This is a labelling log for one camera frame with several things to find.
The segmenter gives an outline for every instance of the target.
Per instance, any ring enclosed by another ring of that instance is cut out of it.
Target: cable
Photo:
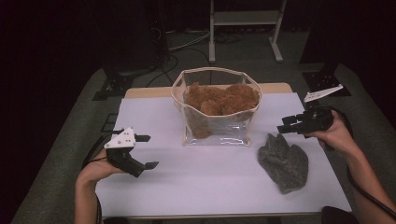
[[[157,79],[158,77],[160,77],[160,76],[162,76],[162,75],[164,75],[164,74],[167,75],[168,72],[172,71],[174,68],[177,67],[177,65],[178,65],[178,58],[175,57],[174,55],[170,55],[170,56],[176,60],[175,64],[174,64],[169,70],[163,71],[163,72],[160,73],[158,76],[154,77],[154,78],[146,85],[146,88],[147,88],[153,81],[155,81],[155,79]]]
[[[197,43],[199,43],[199,42],[205,40],[206,38],[208,38],[209,35],[210,35],[210,33],[207,32],[205,35],[200,36],[200,37],[198,37],[198,38],[196,38],[196,39],[190,41],[190,42],[187,43],[187,44],[184,44],[184,45],[181,45],[181,46],[178,46],[178,47],[174,47],[174,48],[169,48],[169,51],[175,51],[175,50],[178,50],[178,49],[183,49],[183,48],[186,48],[186,47],[188,47],[188,46],[197,44]]]
[[[358,183],[356,183],[355,179],[353,179],[352,174],[350,173],[349,168],[346,168],[346,174],[347,174],[347,179],[349,180],[350,184],[357,190],[362,196],[364,196],[367,200],[378,206],[380,209],[382,209],[385,213],[387,213],[390,217],[396,220],[396,213],[391,210],[389,207],[381,203],[377,198],[373,197],[371,194],[369,194],[367,191],[362,189]]]

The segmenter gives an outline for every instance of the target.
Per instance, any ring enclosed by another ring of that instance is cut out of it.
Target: black cable
[[[172,71],[173,69],[175,69],[175,68],[177,67],[177,65],[178,65],[178,58],[175,57],[175,56],[173,56],[173,55],[170,55],[170,56],[176,60],[174,66],[172,66],[169,70],[166,70],[166,71],[160,73],[158,76],[154,77],[154,78],[146,85],[146,88],[147,88],[153,81],[155,81],[155,79],[157,79],[158,77],[160,77],[160,76],[162,76],[162,75],[164,75],[164,74],[167,74],[168,72]]]
[[[195,50],[195,51],[197,51],[197,52],[200,52],[200,53],[203,54],[204,57],[206,58],[206,61],[207,61],[207,64],[209,65],[209,67],[211,66],[210,61],[209,61],[209,58],[206,56],[206,54],[205,54],[204,52],[202,52],[202,51],[200,51],[200,50],[198,50],[198,49],[178,49],[178,50],[175,50],[175,52],[179,52],[179,51],[183,51],[183,50]]]
[[[87,156],[84,159],[84,162],[82,163],[81,170],[84,169],[85,166],[87,166],[88,163],[90,163],[91,158],[93,158],[93,153],[99,148],[99,146],[102,144],[102,142],[111,134],[113,133],[122,133],[123,130],[120,131],[112,131],[109,133],[105,133],[104,135],[100,136],[99,139],[93,144],[91,147],[90,151],[88,152]]]
[[[107,159],[107,157],[102,157],[102,158],[99,158],[99,159],[96,159],[96,160],[91,160],[88,163],[93,162],[93,161],[101,161],[101,160],[104,160],[104,159]]]
[[[362,196],[364,196],[367,200],[378,206],[382,209],[385,213],[387,213],[390,217],[396,220],[396,212],[391,210],[389,207],[381,203],[377,198],[373,197],[367,191],[362,189],[358,183],[356,183],[355,179],[353,179],[352,174],[350,173],[349,167],[346,168],[347,179],[349,180],[350,184],[358,191]]]

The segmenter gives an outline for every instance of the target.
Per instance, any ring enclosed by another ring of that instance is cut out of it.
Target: table edge
[[[286,82],[259,83],[262,93],[292,92],[291,86]],[[169,97],[172,87],[132,88],[125,92],[124,98],[149,98]]]

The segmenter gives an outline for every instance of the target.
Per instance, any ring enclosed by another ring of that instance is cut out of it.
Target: table
[[[261,88],[264,95],[251,147],[183,147],[183,123],[169,97],[170,88],[128,90],[115,129],[132,125],[137,134],[150,135],[149,142],[136,143],[131,155],[142,163],[160,163],[138,178],[117,174],[101,180],[96,193],[103,216],[281,217],[316,214],[325,205],[351,211],[316,139],[284,134],[289,144],[300,146],[309,159],[308,180],[302,189],[281,194],[257,163],[258,148],[265,144],[268,133],[277,133],[280,119],[304,111],[288,84],[261,84]]]

